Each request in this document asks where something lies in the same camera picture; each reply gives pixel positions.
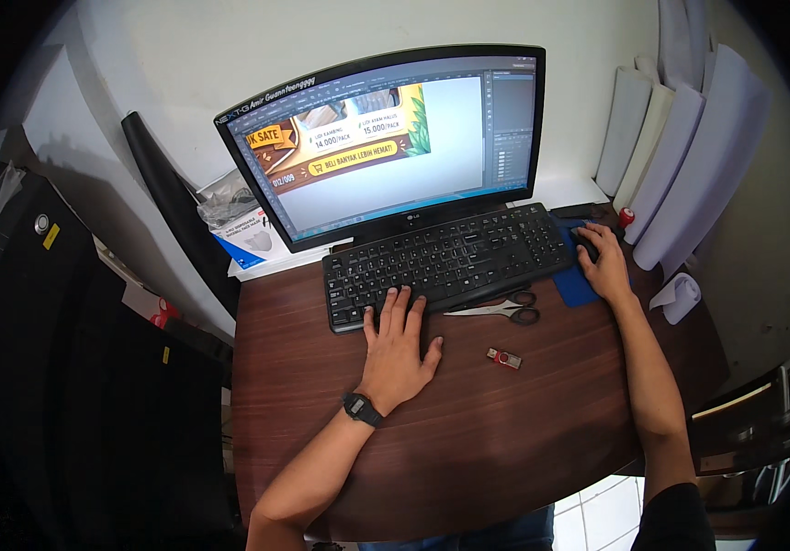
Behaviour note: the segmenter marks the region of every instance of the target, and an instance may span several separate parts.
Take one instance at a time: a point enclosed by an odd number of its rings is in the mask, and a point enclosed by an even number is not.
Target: black sleeve
[[[698,487],[691,482],[661,491],[643,509],[632,551],[715,551],[711,522]]]

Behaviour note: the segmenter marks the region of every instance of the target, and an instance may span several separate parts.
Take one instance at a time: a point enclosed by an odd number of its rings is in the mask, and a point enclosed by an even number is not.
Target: jeans
[[[555,540],[555,506],[482,530],[413,541],[360,543],[360,551],[548,551]]]

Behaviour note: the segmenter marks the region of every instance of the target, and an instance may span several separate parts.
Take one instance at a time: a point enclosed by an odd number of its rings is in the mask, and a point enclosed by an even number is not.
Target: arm
[[[598,224],[588,224],[578,231],[600,253],[597,264],[593,264],[579,245],[578,262],[594,291],[609,303],[621,332],[631,409],[646,457],[643,502],[648,504],[659,492],[675,484],[697,483],[683,400],[640,300],[631,291],[617,239],[608,227]]]
[[[410,287],[402,287],[401,292],[389,289],[380,311],[379,332],[374,330],[373,309],[364,312],[367,359],[355,392],[367,396],[384,417],[432,380],[441,359],[444,339],[436,337],[420,360],[426,299],[417,298],[408,313],[409,299]],[[337,497],[373,432],[373,427],[340,409],[260,496],[251,512],[246,548],[305,550],[303,533]]]

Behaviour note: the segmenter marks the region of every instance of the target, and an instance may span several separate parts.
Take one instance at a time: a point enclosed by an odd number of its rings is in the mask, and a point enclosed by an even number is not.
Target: scissor handle
[[[536,294],[530,291],[516,291],[508,297],[508,300],[521,306],[533,306],[536,303]]]
[[[509,317],[511,321],[518,325],[532,325],[539,321],[541,317],[538,310],[529,306],[514,310]]]

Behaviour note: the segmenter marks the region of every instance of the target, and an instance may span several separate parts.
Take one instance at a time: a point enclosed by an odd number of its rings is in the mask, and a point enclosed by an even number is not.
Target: black wristwatch
[[[364,421],[371,427],[377,427],[383,420],[383,415],[374,409],[374,406],[363,394],[345,392],[343,394],[343,409],[346,415],[357,421]]]

